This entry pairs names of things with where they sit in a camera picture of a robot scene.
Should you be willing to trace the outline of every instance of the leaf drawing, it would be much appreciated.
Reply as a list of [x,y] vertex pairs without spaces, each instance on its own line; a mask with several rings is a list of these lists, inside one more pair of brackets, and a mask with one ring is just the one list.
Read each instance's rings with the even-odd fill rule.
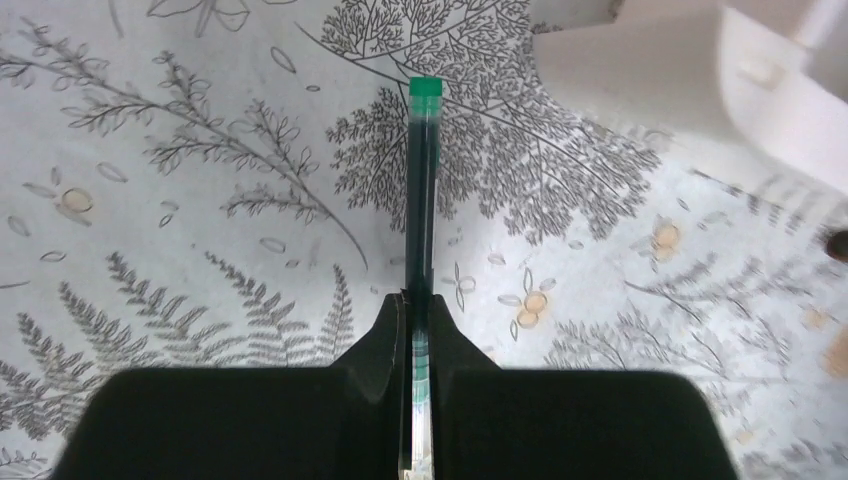
[[58,250],[52,250],[50,252],[45,253],[41,256],[39,260],[47,263],[58,263],[65,259],[67,255],[65,252],[60,252]]
[[118,170],[118,167],[109,162],[100,162],[96,167],[94,167],[94,169],[97,170],[97,173],[102,175],[106,180],[117,183],[127,183],[129,181],[127,176]]
[[297,69],[294,67],[291,58],[283,50],[277,47],[271,47],[271,59],[283,70],[287,70],[289,73],[297,73]]
[[22,237],[28,237],[31,235],[29,228],[27,228],[26,223],[24,222],[24,219],[22,219],[21,217],[9,215],[9,218],[6,220],[6,223],[9,225],[10,230]]
[[24,188],[32,192],[34,195],[38,195],[41,198],[56,198],[56,192],[50,190],[47,187],[42,187],[41,185],[36,185],[34,183],[24,183]]
[[51,472],[50,462],[35,452],[24,455],[15,450],[12,455],[5,447],[0,450],[0,479],[46,479]]
[[198,19],[194,35],[198,38],[203,36],[213,16],[222,27],[237,32],[250,15],[244,0],[153,0],[147,16],[167,18],[195,10],[198,11]]
[[297,366],[308,365],[314,360],[314,337],[309,334],[306,322],[292,320],[289,314],[295,302],[281,305],[282,295],[278,292],[267,295],[268,288],[253,278],[246,277],[224,260],[206,253],[206,259],[231,280],[238,295],[245,299],[248,325],[255,331],[247,337],[248,365],[253,366]]
[[351,345],[353,345],[353,316],[351,314],[350,293],[347,289],[347,279],[338,265],[333,265],[336,280],[336,293],[333,295],[333,306],[321,327],[321,334],[315,339],[315,350],[318,362],[329,365]]
[[[201,22],[197,33],[202,33],[211,15],[225,27],[237,29],[248,14],[242,0],[154,0],[148,15],[169,17],[198,10]],[[288,187],[287,192],[283,190],[286,193],[275,192],[268,186],[258,186],[249,192],[237,191],[223,209],[230,216],[242,208],[249,215],[256,215],[273,206],[279,212],[292,211],[307,224],[328,219],[344,232],[368,268],[368,260],[353,233],[308,185],[310,175],[319,164],[312,159],[308,148],[301,148],[300,155],[292,154],[297,151],[292,142],[297,139],[300,128],[281,110],[256,99],[241,118],[228,122],[215,116],[207,98],[211,82],[178,63],[170,52],[162,52],[153,63],[164,69],[165,78],[159,87],[167,90],[172,100],[149,100],[130,83],[123,88],[111,83],[106,75],[109,62],[89,55],[87,45],[73,48],[69,40],[54,41],[49,36],[48,26],[24,21],[29,30],[22,36],[33,45],[34,58],[0,51],[0,80],[9,79],[14,85],[27,86],[35,81],[34,72],[40,71],[56,77],[54,85],[61,87],[57,90],[79,89],[83,106],[65,107],[62,112],[72,118],[71,128],[84,128],[100,135],[108,135],[128,122],[147,126],[154,115],[175,120],[177,126],[170,138],[147,138],[151,148],[145,153],[160,173],[171,173],[188,158],[233,165],[236,170],[275,172]],[[101,163],[98,172],[110,180],[126,182],[126,176],[112,165]],[[39,185],[27,183],[24,186],[42,197],[56,196],[52,190]],[[59,209],[69,219],[90,225],[84,217],[66,210]]]
[[502,305],[506,305],[507,307],[521,306],[521,299],[518,298],[518,295],[499,295],[498,302]]
[[553,290],[553,288],[555,286],[556,286],[556,279],[546,278],[546,279],[542,280],[542,283],[539,284],[539,291],[540,292],[547,292],[547,291]]
[[[327,130],[338,146],[336,190],[351,208],[374,207],[405,228],[405,87],[444,79],[437,206],[452,218],[475,196],[488,218],[532,245],[565,238],[576,215],[596,240],[645,202],[655,152],[556,105],[532,64],[528,0],[344,1],[326,17],[329,53],[390,82],[366,108]],[[461,18],[449,23],[449,18]],[[380,59],[380,63],[370,60]]]
[[50,169],[50,182],[57,187],[62,183],[62,171],[59,170],[59,167]]
[[282,240],[265,237],[259,240],[259,244],[265,247],[269,252],[276,254],[286,253],[286,244]]
[[524,269],[524,293],[533,291],[533,272],[529,268]]
[[486,259],[492,265],[497,265],[499,267],[506,265],[506,259],[504,258],[503,254],[501,254],[501,253],[497,253],[497,252],[490,253],[489,256],[486,257]]

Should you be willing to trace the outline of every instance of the orange dot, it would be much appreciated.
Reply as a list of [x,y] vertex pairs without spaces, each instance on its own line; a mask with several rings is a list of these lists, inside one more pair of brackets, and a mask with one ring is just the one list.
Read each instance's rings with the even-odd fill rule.
[[94,207],[94,200],[85,190],[72,188],[62,194],[62,205],[74,213],[83,213]]
[[663,225],[654,232],[654,245],[674,247],[680,242],[680,230],[674,225]]
[[654,259],[658,262],[667,262],[677,251],[673,247],[658,247],[654,250]]
[[515,321],[518,322],[519,327],[530,329],[539,323],[539,315],[530,313],[527,310],[522,310],[518,316],[515,317]]
[[808,329],[821,330],[830,321],[830,315],[818,310],[807,310],[804,314],[804,323]]
[[524,309],[529,313],[539,314],[548,306],[548,297],[542,292],[530,292],[524,298]]
[[848,327],[844,327],[824,354],[824,370],[834,378],[848,379]]

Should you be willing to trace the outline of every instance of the gray plant illustration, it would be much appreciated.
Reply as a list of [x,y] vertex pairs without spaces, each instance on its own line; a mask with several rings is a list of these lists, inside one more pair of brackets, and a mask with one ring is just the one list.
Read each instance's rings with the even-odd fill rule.
[[785,259],[776,268],[766,271],[764,262],[750,256],[739,273],[715,281],[713,268],[719,258],[709,253],[695,260],[685,271],[650,285],[625,281],[629,288],[668,301],[666,312],[683,312],[696,324],[703,324],[710,309],[723,305],[735,315],[753,320],[751,302],[768,295],[808,297],[811,292],[804,287],[810,269],[799,257]]
[[[407,79],[445,80],[438,211],[453,218],[476,197],[483,215],[504,213],[511,235],[537,245],[564,238],[575,215],[596,239],[644,203],[656,154],[557,106],[530,60],[528,0],[346,0],[324,21],[325,48],[389,82],[368,108],[327,130],[341,170],[337,193],[372,206],[403,231]],[[372,67],[379,59],[390,69]]]
[[0,360],[0,431],[17,424],[35,440],[52,432],[69,436],[94,392],[127,368],[316,365],[332,362],[352,344],[350,294],[338,266],[333,304],[316,340],[309,324],[292,319],[295,301],[283,302],[281,293],[271,294],[264,283],[215,255],[206,258],[244,299],[239,324],[204,322],[208,307],[188,307],[187,296],[171,296],[168,287],[139,278],[117,252],[106,258],[108,272],[126,304],[137,309],[135,321],[111,317],[69,283],[60,283],[59,299],[87,342],[87,348],[72,353],[29,314],[18,314],[18,331],[38,372]]
[[321,334],[315,342],[317,362],[329,365],[340,357],[353,344],[353,316],[351,315],[350,293],[347,289],[347,279],[338,265],[333,265],[336,281],[336,292],[333,295],[333,306],[321,327]]
[[728,346],[710,330],[672,339],[667,326],[635,307],[618,314],[613,325],[560,322],[557,339],[545,357],[554,368],[685,368],[727,378]]
[[163,350],[168,364],[226,366],[241,363],[249,357],[249,353],[242,350],[234,352],[236,347],[247,341],[247,337],[221,335],[232,326],[231,323],[193,328],[209,310],[208,307],[184,309],[178,317],[178,312],[188,300],[187,296],[168,298],[167,288],[151,288],[150,280],[138,280],[135,270],[131,270],[117,253],[107,260],[112,279],[122,284],[118,291],[129,295],[127,305],[140,307],[136,314],[150,319],[145,327],[153,332],[154,337],[167,342]]
[[256,331],[244,337],[248,343],[243,354],[247,363],[254,366],[296,366],[313,361],[314,337],[309,334],[309,325],[301,320],[288,318],[295,302],[280,305],[282,295],[268,295],[268,288],[253,278],[245,276],[235,267],[210,253],[206,258],[232,280],[233,288],[245,299],[248,326]]
[[14,455],[5,447],[0,449],[0,479],[36,480],[50,477],[50,462],[36,452],[25,455],[14,450]]
[[777,455],[748,452],[738,463],[740,472],[751,480],[823,478],[834,468],[848,468],[848,447],[841,443],[821,445],[797,439]]
[[[308,177],[318,164],[311,159],[308,147],[294,150],[300,128],[282,111],[254,100],[242,118],[226,121],[214,115],[208,99],[211,82],[191,73],[169,52],[163,52],[153,62],[165,70],[159,87],[167,90],[172,100],[151,101],[131,83],[120,88],[109,80],[109,62],[89,55],[88,45],[72,47],[67,38],[51,39],[50,27],[25,22],[30,29],[21,35],[34,47],[32,58],[0,50],[0,80],[27,88],[35,82],[37,71],[53,75],[53,90],[79,89],[82,93],[82,106],[62,109],[73,118],[69,126],[104,136],[129,121],[149,125],[159,115],[177,120],[179,126],[169,139],[148,137],[151,148],[146,153],[160,173],[168,175],[188,158],[233,165],[237,171],[247,168],[273,172],[287,185],[289,200],[297,199],[311,212],[304,220],[321,218],[335,223],[354,244],[367,269],[368,261],[353,233],[308,185]],[[238,208],[226,210],[232,215]]]

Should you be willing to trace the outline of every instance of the botanical print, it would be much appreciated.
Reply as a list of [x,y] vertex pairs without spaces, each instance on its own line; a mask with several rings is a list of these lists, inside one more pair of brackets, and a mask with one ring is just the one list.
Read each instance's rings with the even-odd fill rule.
[[[297,0],[262,1],[268,5],[286,5]],[[226,30],[238,32],[247,22],[250,7],[245,0],[153,0],[147,9],[148,17],[168,18],[186,14],[196,15],[194,36],[202,37],[212,18]]]
[[[23,1],[0,25],[0,80],[28,89],[6,98],[31,108],[40,124],[26,127],[49,147],[33,145],[22,173],[0,178],[12,259],[0,268],[0,326],[13,344],[0,353],[0,479],[47,478],[58,459],[48,445],[124,368],[312,366],[343,354],[362,333],[354,314],[370,321],[362,312],[401,287],[405,257],[366,259],[361,245],[389,251],[402,237],[407,87],[422,74],[445,79],[437,207],[451,221],[437,238],[453,265],[435,276],[457,322],[485,330],[475,339],[484,354],[511,366],[678,372],[706,398],[741,478],[845,476],[844,425],[825,407],[848,378],[848,272],[821,251],[848,223],[848,202],[810,225],[818,200],[791,179],[743,193],[675,177],[675,159],[657,156],[672,131],[604,128],[557,105],[531,36],[558,27],[533,25],[529,0],[149,0],[135,15],[126,0],[92,3],[84,27]],[[600,10],[609,5],[611,20],[621,4]],[[19,22],[27,8],[54,27]],[[251,14],[266,13],[290,38],[257,35]],[[168,45],[189,52],[178,59],[159,46],[145,53],[151,32],[204,38]],[[111,44],[121,48],[97,54]],[[273,76],[222,60],[245,49]],[[161,69],[161,83],[125,82],[135,66]],[[292,95],[324,110],[307,119]],[[340,98],[348,106],[333,110]],[[7,110],[2,118],[21,113]],[[50,142],[57,111],[70,146]],[[313,124],[328,128],[307,142]],[[9,130],[15,145],[24,129]],[[118,130],[147,149],[110,152],[86,133]],[[85,163],[66,162],[66,147],[82,147],[72,153]],[[140,175],[147,162],[163,178]],[[109,198],[97,182],[120,188]],[[192,196],[211,183],[223,188]],[[100,214],[105,205],[113,216]],[[355,238],[348,227],[359,223]],[[53,242],[63,229],[72,237]],[[99,268],[104,244],[119,252]],[[351,273],[354,249],[353,265],[376,268]],[[325,253],[338,263],[324,264]],[[193,281],[201,276],[220,285],[208,292]],[[585,308],[593,288],[608,301]]]
[[[165,79],[159,87],[168,90],[173,100],[168,103],[148,100],[132,83],[126,82],[126,86],[121,88],[108,80],[106,71],[109,62],[90,55],[87,44],[72,47],[68,39],[55,41],[49,35],[49,26],[37,25],[29,20],[25,22],[30,29],[21,32],[21,35],[34,47],[32,58],[0,50],[0,80],[8,79],[13,86],[27,88],[35,82],[36,72],[44,72],[55,77],[53,90],[80,90],[84,105],[62,108],[62,112],[73,118],[69,124],[71,128],[84,128],[103,136],[115,132],[128,121],[150,125],[154,117],[160,115],[181,122],[171,138],[149,139],[151,148],[145,153],[158,172],[168,175],[188,158],[234,165],[236,171],[246,168],[274,172],[287,184],[287,189],[276,191],[269,185],[248,191],[237,188],[236,195],[222,207],[227,215],[245,210],[253,216],[273,207],[279,212],[294,212],[295,218],[302,219],[307,225],[313,220],[329,219],[350,239],[363,264],[368,267],[359,242],[308,185],[309,175],[318,165],[311,160],[309,147],[294,149],[300,127],[281,110],[254,99],[241,118],[227,122],[211,111],[207,92],[212,83],[191,73],[169,52],[162,52],[153,59],[153,63],[164,69]],[[250,146],[245,135],[259,140],[265,151]],[[35,184],[25,186],[36,195],[56,196],[51,190]],[[91,222],[83,213],[93,205],[90,195],[78,189],[69,201],[72,201],[70,206],[65,205],[63,195],[63,202],[57,204],[57,210],[69,219],[89,226]]]
[[455,287],[456,306],[459,307],[459,311],[465,312],[465,296],[477,290],[477,280],[470,275],[460,275],[459,264],[454,262],[453,278],[444,277],[442,283]]
[[[327,130],[352,208],[389,212],[403,231],[405,89],[414,75],[444,79],[437,207],[447,219],[472,197],[487,218],[531,245],[565,238],[575,215],[595,239],[633,217],[656,154],[556,105],[535,74],[528,0],[345,1],[320,38],[337,57],[390,83],[378,99]],[[390,64],[376,69],[372,65]]]
[[46,479],[51,472],[47,459],[36,452],[0,449],[0,478],[4,480]]
[[548,294],[556,286],[556,280],[547,278],[539,282],[539,286],[535,286],[533,280],[533,272],[529,268],[524,268],[524,294],[518,295],[500,295],[498,302],[508,307],[518,307],[518,313],[509,324],[509,334],[512,339],[518,341],[518,329],[525,330],[535,327],[539,323],[539,319],[545,312],[548,306]]
[[[34,440],[51,432],[67,437],[94,392],[109,376],[130,367],[326,365],[353,343],[351,299],[338,266],[333,267],[333,304],[316,336],[309,324],[292,318],[296,300],[271,293],[265,283],[211,253],[206,258],[244,300],[243,321],[205,321],[208,306],[140,278],[118,252],[106,259],[107,271],[117,293],[136,309],[134,320],[114,318],[80,297],[69,282],[59,284],[59,299],[85,336],[87,349],[69,352],[47,333],[48,326],[19,313],[18,331],[39,371],[0,360],[0,431],[17,426]],[[234,333],[238,325],[249,328]]]
[[53,167],[50,170],[50,183],[53,184],[53,187],[57,187],[57,190],[30,182],[24,183],[23,186],[36,196],[54,200],[53,205],[56,207],[56,211],[63,217],[90,227],[91,221],[84,214],[94,208],[94,199],[91,194],[77,186],[61,188],[62,172],[59,167]]

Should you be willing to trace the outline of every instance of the branch drawing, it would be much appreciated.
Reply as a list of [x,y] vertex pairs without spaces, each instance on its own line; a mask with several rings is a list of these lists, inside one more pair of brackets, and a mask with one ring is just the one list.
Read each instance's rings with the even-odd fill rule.
[[347,290],[347,279],[338,265],[333,265],[336,279],[336,293],[333,295],[333,306],[321,327],[321,334],[316,339],[315,350],[319,361],[329,365],[351,345],[353,345],[353,316],[351,315],[350,293]]
[[810,296],[811,292],[803,287],[803,277],[799,270],[804,268],[800,258],[783,260],[771,273],[764,272],[762,260],[749,257],[741,271],[733,276],[699,286],[702,279],[712,275],[711,269],[718,262],[715,253],[709,253],[705,259],[696,260],[685,272],[666,278],[651,285],[637,285],[625,281],[625,285],[641,293],[660,297],[669,302],[669,313],[682,311],[695,320],[704,323],[707,308],[725,305],[740,318],[753,319],[751,302],[773,294],[790,296]]
[[672,340],[661,322],[631,310],[619,313],[615,325],[558,323],[558,338],[546,363],[561,369],[697,367],[715,378],[728,378],[726,347],[710,330],[693,332],[684,341]]
[[[558,107],[544,92],[531,58],[527,0],[423,2],[346,0],[316,38],[333,55],[390,82],[368,108],[327,130],[338,145],[337,193],[351,208],[373,206],[403,231],[406,110],[411,75],[445,80],[439,213],[476,195],[488,218],[505,213],[510,235],[532,245],[564,238],[581,215],[595,239],[633,217],[656,154]],[[455,23],[449,19],[461,18]],[[374,60],[390,70],[379,70]]]
[[0,480],[36,480],[50,477],[50,462],[36,452],[24,455],[15,450],[14,456],[5,447],[0,449]]
[[[169,1],[173,0],[157,0],[154,6]],[[307,185],[318,163],[312,160],[308,147],[301,149],[299,155],[294,153],[296,150],[293,152],[292,142],[300,134],[300,128],[288,116],[263,101],[254,100],[242,118],[225,122],[224,118],[211,112],[207,98],[211,82],[189,72],[169,52],[163,52],[153,62],[165,69],[165,80],[159,87],[168,90],[173,100],[167,103],[151,101],[131,83],[119,88],[110,82],[106,74],[109,62],[90,56],[86,44],[72,48],[68,39],[54,41],[49,38],[50,27],[39,26],[29,20],[25,22],[30,30],[21,32],[21,35],[33,44],[33,58],[26,59],[0,50],[0,80],[9,79],[13,86],[27,88],[35,82],[35,71],[40,70],[56,77],[52,85],[56,91],[82,89],[85,105],[63,108],[62,112],[73,118],[70,127],[85,128],[101,135],[116,131],[130,120],[148,125],[158,114],[178,120],[182,124],[174,130],[170,139],[149,138],[152,147],[146,153],[160,173],[169,174],[189,157],[235,165],[236,170],[273,171],[288,184],[291,192],[296,192],[312,206],[314,214],[307,215],[305,220],[311,221],[320,216],[335,223],[353,243],[365,268],[368,268],[365,253],[353,233]],[[252,138],[243,139],[244,135]],[[251,144],[261,144],[266,153]]]

